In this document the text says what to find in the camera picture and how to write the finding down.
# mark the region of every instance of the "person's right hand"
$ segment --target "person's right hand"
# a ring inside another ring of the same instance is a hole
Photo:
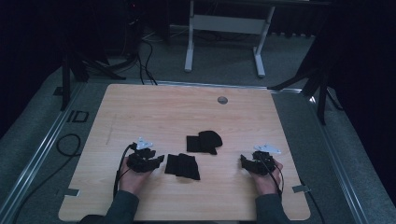
[[[283,165],[277,161],[275,161],[276,166],[282,170]],[[254,173],[249,172],[250,175],[253,177],[254,182],[256,183],[256,189],[259,195],[264,195],[264,194],[277,194],[277,187],[274,182],[274,179],[268,174],[268,175],[256,175]],[[280,185],[280,171],[275,168],[275,170],[272,172],[276,182],[278,185]]]

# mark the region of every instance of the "metal frame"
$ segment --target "metal frame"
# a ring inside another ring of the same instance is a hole
[[[307,101],[309,104],[308,107],[310,109],[310,112],[312,113],[312,116],[315,116],[317,113],[315,111],[315,101]],[[331,136],[326,129],[325,125],[320,124],[319,122],[315,122],[318,125],[318,128],[321,131],[321,134],[324,137],[324,142],[326,144],[327,152],[329,154],[329,159],[330,162],[332,163],[332,168],[334,169],[335,175],[338,178],[338,181],[340,182],[341,189],[344,192],[344,195],[346,197],[346,202],[349,205],[350,211],[352,216],[354,217],[356,223],[362,223],[366,224],[369,223],[367,216],[361,207],[361,202],[356,194],[356,190],[353,187],[352,183],[350,182],[348,176],[347,176],[347,171],[345,169],[345,165],[341,162],[340,156],[338,155],[338,152],[332,143],[333,140],[331,139]]]
[[[258,76],[264,77],[265,71],[262,64],[262,46],[264,45],[265,37],[268,34],[274,11],[275,7],[270,7],[270,11],[267,15],[266,20],[195,15],[194,1],[190,0],[189,45],[187,46],[184,71],[191,72],[192,70],[192,58],[194,53],[194,30],[207,30],[260,35],[261,38],[259,45],[253,48],[253,56],[256,62]]]
[[[73,91],[70,104],[68,104],[64,111],[60,112],[57,119],[54,121],[51,128],[49,129],[47,135],[44,137],[40,146],[36,150],[35,155],[32,157],[32,159],[30,159],[30,161],[21,172],[17,182],[12,188],[12,191],[8,194],[5,202],[0,209],[0,223],[11,223],[11,219],[14,217],[15,212],[21,205],[21,201],[23,200],[26,191],[32,184],[35,175],[37,174],[42,163],[44,162],[44,159],[46,159],[53,143],[55,142],[59,132],[64,126],[64,123],[66,121],[66,115],[70,111],[71,105],[75,102],[78,94],[83,89],[83,87],[85,87],[85,83],[77,83],[76,89]]]

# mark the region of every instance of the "metal rail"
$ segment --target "metal rail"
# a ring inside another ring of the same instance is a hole
[[[314,102],[307,101],[308,107],[312,116],[317,116],[317,112],[315,110]],[[349,181],[347,176],[347,172],[344,164],[341,162],[338,152],[332,143],[332,138],[325,125],[320,124],[319,122],[315,122],[324,136],[324,143],[326,144],[326,149],[329,154],[329,160],[332,163],[332,168],[334,169],[335,175],[340,182],[340,186],[344,195],[346,197],[346,202],[349,205],[352,216],[354,217],[356,223],[366,224],[369,223],[367,216],[363,208],[361,207],[361,202],[359,200],[358,195],[356,194],[355,188],[352,183]]]
[[[15,212],[19,208],[26,191],[29,189],[31,183],[33,182],[35,175],[40,169],[44,159],[46,159],[50,149],[55,142],[59,132],[64,126],[66,120],[66,115],[70,111],[71,105],[76,101],[78,94],[85,87],[85,83],[77,83],[77,86],[72,94],[72,99],[64,111],[61,111],[50,127],[47,135],[44,137],[40,146],[38,147],[35,155],[27,163],[17,182],[12,188],[11,192],[8,194],[5,202],[3,203],[0,210],[0,223],[11,223]]]

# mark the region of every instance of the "metal clip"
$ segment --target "metal clip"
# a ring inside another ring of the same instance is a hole
[[[137,140],[137,146],[136,149],[140,150],[140,149],[145,149],[148,147],[152,147],[152,143],[150,142],[146,142],[142,137],[139,137],[139,140]]]
[[[279,149],[272,147],[268,144],[265,144],[264,146],[254,146],[254,149],[264,152],[276,153],[276,154],[281,153]]]
[[[307,193],[307,192],[311,191],[311,188],[309,188],[306,185],[294,186],[294,187],[292,187],[292,189],[293,189],[294,193],[298,193],[301,191],[303,191],[304,193]]]

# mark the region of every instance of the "white table leg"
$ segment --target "white table leg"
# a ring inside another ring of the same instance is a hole
[[[256,61],[257,75],[259,77],[265,76],[264,66],[262,65],[262,46],[264,45],[265,37],[267,37],[270,28],[271,19],[274,15],[275,7],[271,7],[267,19],[262,27],[261,39],[258,47],[253,48],[254,60]]]
[[[184,71],[190,72],[192,70],[192,56],[194,53],[194,1],[190,1],[190,25],[189,25],[189,45],[187,46],[186,63],[184,65]]]

